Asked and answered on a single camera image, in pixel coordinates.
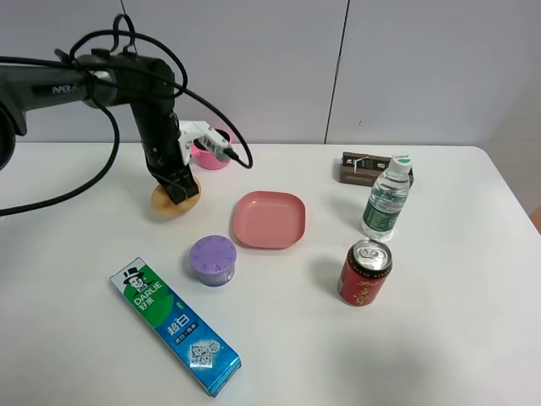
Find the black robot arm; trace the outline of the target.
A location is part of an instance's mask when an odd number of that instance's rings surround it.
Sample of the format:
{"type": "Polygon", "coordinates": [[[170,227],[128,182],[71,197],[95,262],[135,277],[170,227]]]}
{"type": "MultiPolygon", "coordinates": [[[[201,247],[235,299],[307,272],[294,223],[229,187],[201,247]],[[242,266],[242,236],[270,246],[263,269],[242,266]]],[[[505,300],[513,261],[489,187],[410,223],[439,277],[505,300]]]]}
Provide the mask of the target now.
{"type": "Polygon", "coordinates": [[[6,166],[11,159],[17,137],[26,135],[28,111],[81,101],[98,109],[128,105],[150,174],[173,204],[193,198],[199,186],[178,143],[174,82],[166,62],[132,52],[93,52],[46,67],[3,66],[1,164],[6,166]]]}

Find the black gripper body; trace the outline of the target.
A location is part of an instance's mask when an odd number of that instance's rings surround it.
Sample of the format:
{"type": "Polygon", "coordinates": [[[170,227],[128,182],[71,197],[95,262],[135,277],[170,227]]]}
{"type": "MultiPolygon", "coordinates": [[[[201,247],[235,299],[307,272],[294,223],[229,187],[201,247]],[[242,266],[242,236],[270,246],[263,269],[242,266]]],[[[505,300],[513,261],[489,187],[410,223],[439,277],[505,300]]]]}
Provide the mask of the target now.
{"type": "Polygon", "coordinates": [[[178,143],[178,118],[174,111],[134,110],[134,119],[150,174],[159,183],[190,183],[188,164],[178,143]]]}

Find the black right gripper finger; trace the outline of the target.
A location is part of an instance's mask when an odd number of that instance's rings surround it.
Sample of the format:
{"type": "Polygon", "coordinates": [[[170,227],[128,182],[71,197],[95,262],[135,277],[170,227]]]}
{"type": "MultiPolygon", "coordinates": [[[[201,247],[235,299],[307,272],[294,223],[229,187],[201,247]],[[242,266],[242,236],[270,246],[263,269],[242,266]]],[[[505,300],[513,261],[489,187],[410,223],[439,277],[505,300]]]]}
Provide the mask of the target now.
{"type": "Polygon", "coordinates": [[[193,198],[200,193],[198,179],[192,173],[184,174],[180,178],[179,183],[182,186],[186,199],[193,198]]]}

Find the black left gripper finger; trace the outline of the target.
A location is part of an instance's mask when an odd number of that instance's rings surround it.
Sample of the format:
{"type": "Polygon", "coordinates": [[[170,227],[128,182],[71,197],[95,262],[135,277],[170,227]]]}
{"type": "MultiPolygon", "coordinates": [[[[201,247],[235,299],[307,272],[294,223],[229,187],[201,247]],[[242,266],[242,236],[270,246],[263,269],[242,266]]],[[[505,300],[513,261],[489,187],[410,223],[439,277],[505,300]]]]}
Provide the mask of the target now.
{"type": "Polygon", "coordinates": [[[178,205],[185,201],[186,192],[182,186],[176,185],[168,181],[161,181],[160,186],[164,190],[166,196],[174,204],[178,205]]]}

